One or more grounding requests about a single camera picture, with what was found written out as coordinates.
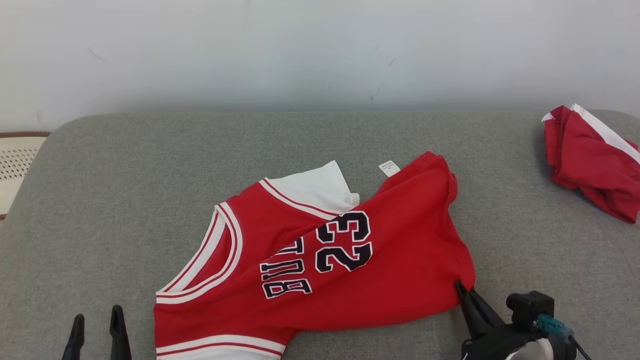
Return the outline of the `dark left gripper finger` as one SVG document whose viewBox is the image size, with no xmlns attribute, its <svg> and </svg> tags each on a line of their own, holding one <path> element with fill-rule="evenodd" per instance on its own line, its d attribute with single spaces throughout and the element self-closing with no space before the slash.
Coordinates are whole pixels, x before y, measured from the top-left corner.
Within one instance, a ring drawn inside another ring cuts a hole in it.
<svg viewBox="0 0 640 360">
<path fill-rule="evenodd" d="M 85 317 L 76 315 L 61 360 L 80 360 L 85 342 Z"/>
<path fill-rule="evenodd" d="M 112 306 L 109 333 L 112 339 L 109 360 L 132 360 L 125 314 L 118 304 Z"/>
</svg>

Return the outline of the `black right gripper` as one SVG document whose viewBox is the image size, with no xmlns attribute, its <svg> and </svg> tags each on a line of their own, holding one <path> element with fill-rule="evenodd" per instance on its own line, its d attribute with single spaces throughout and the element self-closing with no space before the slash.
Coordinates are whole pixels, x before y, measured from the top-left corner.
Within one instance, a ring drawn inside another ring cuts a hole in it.
<svg viewBox="0 0 640 360">
<path fill-rule="evenodd" d="M 543 333 L 506 325 L 502 317 L 461 280 L 455 281 L 455 291 L 470 338 L 462 342 L 461 360 L 507 360 L 530 342 L 542 339 Z"/>
</svg>

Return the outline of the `red jersey with white sleeves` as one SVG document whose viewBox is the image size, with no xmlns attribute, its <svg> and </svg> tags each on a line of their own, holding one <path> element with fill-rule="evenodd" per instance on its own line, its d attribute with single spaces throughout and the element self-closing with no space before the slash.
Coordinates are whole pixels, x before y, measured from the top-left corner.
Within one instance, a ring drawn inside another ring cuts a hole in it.
<svg viewBox="0 0 640 360">
<path fill-rule="evenodd" d="M 157 360 L 281 360 L 307 331 L 416 321 L 473 287 L 443 156 L 395 168 L 361 202 L 335 161 L 218 203 L 195 255 L 156 294 Z"/>
</svg>

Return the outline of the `red shorts with white stripe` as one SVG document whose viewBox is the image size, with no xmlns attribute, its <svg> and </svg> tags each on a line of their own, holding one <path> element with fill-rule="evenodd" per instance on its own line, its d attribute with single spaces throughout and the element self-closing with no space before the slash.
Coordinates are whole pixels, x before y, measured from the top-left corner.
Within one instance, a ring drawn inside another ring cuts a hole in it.
<svg viewBox="0 0 640 360">
<path fill-rule="evenodd" d="M 637 223 L 640 146 L 578 104 L 556 107 L 542 118 L 542 125 L 551 180 L 578 189 L 624 223 Z"/>
</svg>

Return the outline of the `cream perforated laundry basket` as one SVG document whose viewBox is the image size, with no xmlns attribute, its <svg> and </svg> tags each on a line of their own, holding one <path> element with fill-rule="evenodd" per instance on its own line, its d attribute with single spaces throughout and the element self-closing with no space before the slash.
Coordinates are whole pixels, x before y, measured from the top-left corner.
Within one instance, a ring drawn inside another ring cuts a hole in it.
<svg viewBox="0 0 640 360">
<path fill-rule="evenodd" d="M 3 221 L 20 186 L 50 132 L 0 132 L 0 221 Z"/>
</svg>

